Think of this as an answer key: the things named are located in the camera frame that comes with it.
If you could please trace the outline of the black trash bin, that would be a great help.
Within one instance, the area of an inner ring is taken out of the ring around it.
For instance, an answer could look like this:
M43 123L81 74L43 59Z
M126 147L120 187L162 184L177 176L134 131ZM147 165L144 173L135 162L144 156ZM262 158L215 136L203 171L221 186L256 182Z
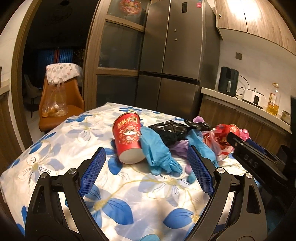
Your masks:
M286 145L281 145L278 149L276 156L288 167L295 168L295 161L293 158L292 150Z

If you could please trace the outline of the purple plastic bag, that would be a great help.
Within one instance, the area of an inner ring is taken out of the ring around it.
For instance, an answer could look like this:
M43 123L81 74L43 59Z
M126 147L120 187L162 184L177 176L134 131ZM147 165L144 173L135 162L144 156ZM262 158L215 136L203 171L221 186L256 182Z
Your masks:
M200 116L196 116L192 122L194 123L203 123L204 119ZM171 145L169 149L175 154L180 157L186 158L187 157L187 150L188 150L189 141L182 140L176 142L174 145Z

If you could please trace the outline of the wooden lower cabinet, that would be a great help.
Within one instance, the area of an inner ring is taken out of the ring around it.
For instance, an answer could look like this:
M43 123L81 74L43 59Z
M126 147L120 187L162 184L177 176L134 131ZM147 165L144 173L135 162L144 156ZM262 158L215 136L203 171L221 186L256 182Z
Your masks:
M268 151L277 154L282 145L290 147L292 134L255 113L228 102L203 94L199 116L215 127L218 124L235 124L248 130L252 140Z

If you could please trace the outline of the wooden cabinet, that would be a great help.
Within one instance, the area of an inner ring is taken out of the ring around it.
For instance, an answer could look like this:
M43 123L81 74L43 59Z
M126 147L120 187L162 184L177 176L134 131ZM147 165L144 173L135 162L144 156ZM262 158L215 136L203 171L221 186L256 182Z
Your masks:
M248 130L252 140L268 151L277 154L282 145L290 147L292 134L255 113L228 102L203 94L199 116L215 127L218 124L235 124Z
M216 26L271 41L295 54L295 38L269 1L215 1Z

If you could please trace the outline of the black plastic bag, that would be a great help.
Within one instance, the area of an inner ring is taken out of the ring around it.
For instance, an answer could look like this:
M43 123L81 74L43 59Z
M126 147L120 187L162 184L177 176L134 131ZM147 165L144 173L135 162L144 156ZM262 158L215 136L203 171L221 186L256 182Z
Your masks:
M198 131L201 131L201 132L203 132L203 131L211 131L213 129L212 126L209 125L205 121L195 123L192 120L185 119L184 122L185 122L186 125L188 125L188 126L190 126L192 128L195 128L195 129L197 129Z
M192 129L191 126L176 123L172 120L150 125L149 128L159 134L167 147L174 145L176 142L184 141L188 132Z

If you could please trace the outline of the red paper cup right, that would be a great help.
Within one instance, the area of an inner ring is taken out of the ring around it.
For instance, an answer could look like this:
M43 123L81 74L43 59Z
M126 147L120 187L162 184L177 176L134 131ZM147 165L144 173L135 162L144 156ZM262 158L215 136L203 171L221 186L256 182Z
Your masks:
M229 133L234 133L235 135L239 136L240 131L237 125L234 124L218 124L215 127L214 135L216 142L220 145L220 148L223 150L226 147L230 146L227 142L227 135Z

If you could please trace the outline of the red paper cup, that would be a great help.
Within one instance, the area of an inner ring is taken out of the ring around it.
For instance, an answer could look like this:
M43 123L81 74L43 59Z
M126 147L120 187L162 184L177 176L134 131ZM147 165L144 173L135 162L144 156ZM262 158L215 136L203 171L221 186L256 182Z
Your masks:
M220 148L223 150L226 147L230 146L227 142L227 135L229 133L234 133L235 135L239 136L240 131L237 125L234 124L218 124L215 127L214 135L216 142L220 145Z
M113 123L112 132L119 161L131 165L145 159L139 142L140 118L136 112L120 115Z

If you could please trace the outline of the blue floral tablecloth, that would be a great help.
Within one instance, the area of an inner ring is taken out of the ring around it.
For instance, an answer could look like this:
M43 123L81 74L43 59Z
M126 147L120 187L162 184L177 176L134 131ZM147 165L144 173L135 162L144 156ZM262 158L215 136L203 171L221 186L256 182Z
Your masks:
M186 158L182 174L153 175L148 162L119 161L112 127L134 111L142 126L181 119L107 103L67 118L24 151L1 175L1 191L27 240L262 240L266 223L255 178L236 159L207 164L212 196L203 192ZM78 167L99 147L105 163L81 197Z

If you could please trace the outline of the orange chair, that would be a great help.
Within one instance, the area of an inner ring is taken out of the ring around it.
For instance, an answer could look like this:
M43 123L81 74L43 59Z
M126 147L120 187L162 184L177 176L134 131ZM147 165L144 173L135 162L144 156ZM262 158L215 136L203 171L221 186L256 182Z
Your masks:
M50 95L50 87L48 84L47 77L45 76L43 92L41 96L41 101L39 104L39 129L41 132L49 132L62 122L64 122L67 118L71 116L78 116L84 112L84 100L80 94L77 77L67 80L65 82L65 90L66 90L66 105L68 108L68 113L65 116L61 117L46 117L42 116L42 107L46 102L46 98Z

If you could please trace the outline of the clear plastic bag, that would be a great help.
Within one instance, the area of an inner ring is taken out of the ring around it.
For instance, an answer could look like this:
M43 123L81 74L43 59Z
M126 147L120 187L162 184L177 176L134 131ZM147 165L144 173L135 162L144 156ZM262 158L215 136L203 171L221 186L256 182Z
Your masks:
M66 104L66 89L62 78L55 84L52 80L49 84L49 93L42 107L42 117L62 117L68 113Z

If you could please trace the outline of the black air fryer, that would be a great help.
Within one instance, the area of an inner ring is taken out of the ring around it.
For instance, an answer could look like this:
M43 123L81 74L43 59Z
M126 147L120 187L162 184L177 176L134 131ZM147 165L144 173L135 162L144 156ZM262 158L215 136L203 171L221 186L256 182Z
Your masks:
M218 91L234 97L237 90L238 76L239 71L225 66L221 67Z

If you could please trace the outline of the dotted cloth on chair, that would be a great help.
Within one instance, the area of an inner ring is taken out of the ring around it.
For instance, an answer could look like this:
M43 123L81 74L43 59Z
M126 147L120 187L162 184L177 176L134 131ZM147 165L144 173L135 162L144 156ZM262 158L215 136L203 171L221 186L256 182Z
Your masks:
M62 79L64 82L82 75L82 68L74 63L55 63L46 66L46 78L48 84L58 84Z

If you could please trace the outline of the wooden glass door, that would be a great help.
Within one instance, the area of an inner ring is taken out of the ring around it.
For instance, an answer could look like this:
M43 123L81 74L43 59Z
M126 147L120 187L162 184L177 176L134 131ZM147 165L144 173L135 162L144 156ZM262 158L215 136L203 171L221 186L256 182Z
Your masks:
M99 1L83 64L85 109L107 102L134 105L151 1Z

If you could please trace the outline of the dark steel refrigerator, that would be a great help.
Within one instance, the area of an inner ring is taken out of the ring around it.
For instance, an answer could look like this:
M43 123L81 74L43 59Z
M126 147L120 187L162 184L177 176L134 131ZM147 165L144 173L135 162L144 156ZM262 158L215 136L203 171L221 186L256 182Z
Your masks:
M214 88L220 55L216 17L207 1L150 5L139 67L136 105L194 118L202 87Z

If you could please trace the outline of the wooden upper cabinet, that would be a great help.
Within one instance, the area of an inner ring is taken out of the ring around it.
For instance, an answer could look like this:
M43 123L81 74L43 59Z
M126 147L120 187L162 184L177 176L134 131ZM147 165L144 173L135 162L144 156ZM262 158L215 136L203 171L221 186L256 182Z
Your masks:
M269 1L215 1L216 26L271 41L295 54L295 38Z

